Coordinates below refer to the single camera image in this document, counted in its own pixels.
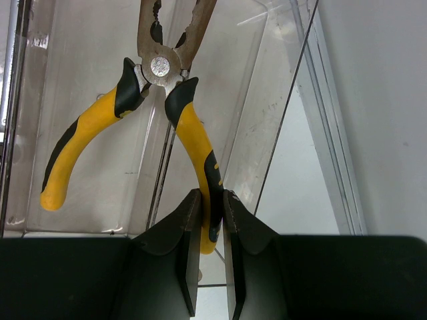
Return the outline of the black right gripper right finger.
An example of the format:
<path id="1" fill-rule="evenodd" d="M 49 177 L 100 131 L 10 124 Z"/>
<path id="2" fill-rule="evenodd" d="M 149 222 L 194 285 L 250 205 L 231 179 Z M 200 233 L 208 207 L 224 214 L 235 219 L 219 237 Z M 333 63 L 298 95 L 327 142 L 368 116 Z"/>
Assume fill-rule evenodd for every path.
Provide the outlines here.
<path id="1" fill-rule="evenodd" d="M 286 304 L 275 239 L 229 190 L 224 200 L 224 251 L 230 319 L 285 319 Z"/>

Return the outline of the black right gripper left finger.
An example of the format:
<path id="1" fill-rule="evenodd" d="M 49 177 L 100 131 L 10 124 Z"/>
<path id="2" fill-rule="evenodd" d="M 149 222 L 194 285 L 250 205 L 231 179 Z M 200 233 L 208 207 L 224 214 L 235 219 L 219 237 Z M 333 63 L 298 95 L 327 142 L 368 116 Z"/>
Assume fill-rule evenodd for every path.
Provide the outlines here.
<path id="1" fill-rule="evenodd" d="M 193 317 L 197 300 L 201 193 L 136 237 L 126 270 L 128 317 Z"/>

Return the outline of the large chrome ratchet wrench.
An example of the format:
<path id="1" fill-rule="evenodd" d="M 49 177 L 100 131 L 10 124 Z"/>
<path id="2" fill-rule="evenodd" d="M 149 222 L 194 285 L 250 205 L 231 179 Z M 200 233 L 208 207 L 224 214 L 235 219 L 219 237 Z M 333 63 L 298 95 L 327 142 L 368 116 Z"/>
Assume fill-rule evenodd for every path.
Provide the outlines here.
<path id="1" fill-rule="evenodd" d="M 13 87 L 13 60 L 20 42 L 19 1 L 1 1 L 1 146 L 7 135 L 7 119 Z"/>

